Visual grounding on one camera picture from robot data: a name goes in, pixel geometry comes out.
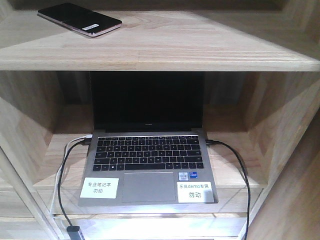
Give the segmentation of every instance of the laptop keyboard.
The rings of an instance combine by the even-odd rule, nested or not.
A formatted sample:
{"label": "laptop keyboard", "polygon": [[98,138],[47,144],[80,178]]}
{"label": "laptop keyboard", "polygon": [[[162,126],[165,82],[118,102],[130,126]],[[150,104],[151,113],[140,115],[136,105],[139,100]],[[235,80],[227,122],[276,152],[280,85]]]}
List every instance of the laptop keyboard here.
{"label": "laptop keyboard", "polygon": [[93,171],[203,169],[197,135],[99,137]]}

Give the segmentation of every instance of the black cable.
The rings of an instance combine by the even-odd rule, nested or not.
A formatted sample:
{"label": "black cable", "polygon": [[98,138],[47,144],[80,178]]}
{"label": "black cable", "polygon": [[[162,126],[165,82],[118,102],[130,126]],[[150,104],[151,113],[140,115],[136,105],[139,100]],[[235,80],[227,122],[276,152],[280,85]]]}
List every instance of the black cable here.
{"label": "black cable", "polygon": [[249,220],[250,220],[250,202],[251,202],[251,190],[250,190],[250,185],[249,185],[249,180],[248,180],[248,173],[244,167],[243,162],[241,161],[239,153],[236,150],[234,150],[231,146],[229,146],[228,144],[226,144],[222,141],[214,141],[211,139],[207,139],[205,141],[205,143],[207,146],[223,145],[223,146],[227,147],[228,149],[230,149],[234,153],[234,155],[236,156],[236,158],[239,161],[239,164],[240,164],[242,171],[243,171],[244,181],[245,181],[246,187],[248,189],[248,205],[247,205],[247,209],[246,209],[246,228],[245,228],[245,234],[244,234],[244,240],[247,240],[248,230],[249,230]]}
{"label": "black cable", "polygon": [[61,187],[61,180],[62,180],[62,175],[64,173],[64,168],[65,168],[65,165],[66,165],[66,161],[68,159],[68,156],[71,152],[71,150],[77,146],[77,145],[84,145],[86,143],[85,140],[82,140],[82,141],[79,141],[79,142],[76,142],[74,145],[72,145],[72,147],[69,148],[68,152],[66,153],[65,155],[65,158],[63,159],[62,161],[62,164],[61,164],[61,170],[60,170],[60,176],[59,176],[59,181],[58,181],[58,185],[57,185],[57,188],[58,188],[58,200],[59,200],[59,205],[60,205],[60,208],[61,208],[61,211],[65,217],[65,219],[68,221],[68,223],[70,224],[70,226],[73,226],[70,219],[68,218],[66,212],[65,212],[65,209],[64,207],[62,206],[62,202],[61,202],[61,194],[60,194],[60,187]]}

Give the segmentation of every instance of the touchpad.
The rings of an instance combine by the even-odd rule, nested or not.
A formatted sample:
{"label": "touchpad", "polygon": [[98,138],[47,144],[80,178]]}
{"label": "touchpad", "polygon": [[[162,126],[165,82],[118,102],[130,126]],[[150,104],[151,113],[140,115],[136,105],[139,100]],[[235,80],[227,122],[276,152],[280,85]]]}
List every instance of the touchpad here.
{"label": "touchpad", "polygon": [[125,173],[122,201],[175,201],[175,183],[172,172]]}

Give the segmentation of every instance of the intel sticker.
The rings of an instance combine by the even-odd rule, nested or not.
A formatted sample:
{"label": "intel sticker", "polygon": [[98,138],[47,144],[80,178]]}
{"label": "intel sticker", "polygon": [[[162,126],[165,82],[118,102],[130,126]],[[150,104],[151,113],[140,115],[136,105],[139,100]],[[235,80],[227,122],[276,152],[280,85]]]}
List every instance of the intel sticker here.
{"label": "intel sticker", "polygon": [[198,174],[196,171],[191,171],[190,172],[190,178],[191,179],[197,179],[198,178]]}

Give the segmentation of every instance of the shelf compartment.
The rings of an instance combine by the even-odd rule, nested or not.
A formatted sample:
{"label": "shelf compartment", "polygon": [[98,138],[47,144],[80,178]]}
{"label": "shelf compartment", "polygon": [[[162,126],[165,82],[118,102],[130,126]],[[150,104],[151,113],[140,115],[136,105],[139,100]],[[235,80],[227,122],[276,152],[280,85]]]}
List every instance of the shelf compartment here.
{"label": "shelf compartment", "polygon": [[98,4],[123,25],[96,38],[37,16],[39,2],[26,4],[0,24],[0,70],[320,71],[312,39],[280,10],[249,2],[240,10],[208,1],[182,10],[174,3],[149,10]]}

